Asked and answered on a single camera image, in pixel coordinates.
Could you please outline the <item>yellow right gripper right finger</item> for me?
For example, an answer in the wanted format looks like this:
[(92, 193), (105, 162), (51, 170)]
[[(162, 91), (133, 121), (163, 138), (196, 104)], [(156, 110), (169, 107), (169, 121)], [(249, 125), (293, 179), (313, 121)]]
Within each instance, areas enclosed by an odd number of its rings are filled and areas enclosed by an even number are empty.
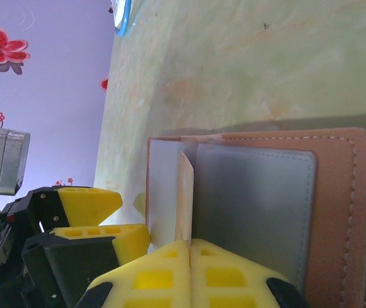
[(192, 307), (309, 307), (282, 274), (201, 239), (190, 247)]

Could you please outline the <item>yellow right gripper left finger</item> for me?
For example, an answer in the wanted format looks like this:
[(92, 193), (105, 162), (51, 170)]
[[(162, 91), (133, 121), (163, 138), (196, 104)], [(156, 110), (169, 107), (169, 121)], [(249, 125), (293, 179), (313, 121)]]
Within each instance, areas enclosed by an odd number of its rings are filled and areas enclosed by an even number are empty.
[(174, 241), (98, 276), (76, 306), (190, 307), (188, 242)]

